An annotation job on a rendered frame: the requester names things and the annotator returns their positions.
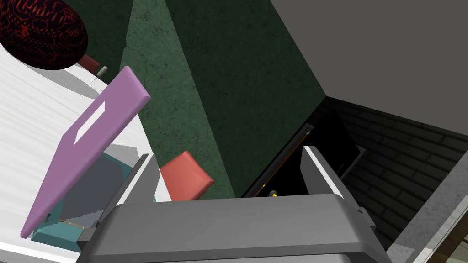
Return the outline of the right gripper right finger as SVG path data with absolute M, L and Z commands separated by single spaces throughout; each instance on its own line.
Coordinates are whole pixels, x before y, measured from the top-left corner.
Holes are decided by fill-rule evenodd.
M 349 204 L 354 204 L 352 194 L 316 147 L 303 147 L 300 170 L 310 195 L 336 194 Z

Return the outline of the teal box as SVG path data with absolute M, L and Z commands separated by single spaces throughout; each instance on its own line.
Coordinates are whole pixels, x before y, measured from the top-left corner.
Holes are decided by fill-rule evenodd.
M 103 153 L 47 213 L 31 240 L 80 253 L 84 246 L 79 241 L 81 233 L 98 224 L 133 167 Z

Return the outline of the dark red patterned ball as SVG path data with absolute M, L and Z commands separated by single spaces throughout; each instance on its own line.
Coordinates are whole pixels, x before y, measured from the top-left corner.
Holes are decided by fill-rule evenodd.
M 88 34 L 63 0 L 0 0 L 0 44 L 29 66 L 62 70 L 85 56 Z

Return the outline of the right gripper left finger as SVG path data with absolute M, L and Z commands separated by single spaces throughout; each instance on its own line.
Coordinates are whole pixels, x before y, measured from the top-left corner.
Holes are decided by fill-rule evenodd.
M 155 155 L 143 154 L 102 212 L 98 223 L 120 204 L 167 201 L 171 201 L 171 197 Z

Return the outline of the purple cutting board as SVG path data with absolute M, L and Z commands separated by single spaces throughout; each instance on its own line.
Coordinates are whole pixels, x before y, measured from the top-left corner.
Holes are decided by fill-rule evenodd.
M 22 238 L 30 236 L 150 99 L 125 66 L 62 136 L 21 230 Z

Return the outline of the small red block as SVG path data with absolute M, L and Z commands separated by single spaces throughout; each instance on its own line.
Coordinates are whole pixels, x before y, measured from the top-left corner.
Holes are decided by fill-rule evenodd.
M 95 74 L 100 64 L 85 54 L 78 62 L 78 65 L 89 71 L 91 74 Z

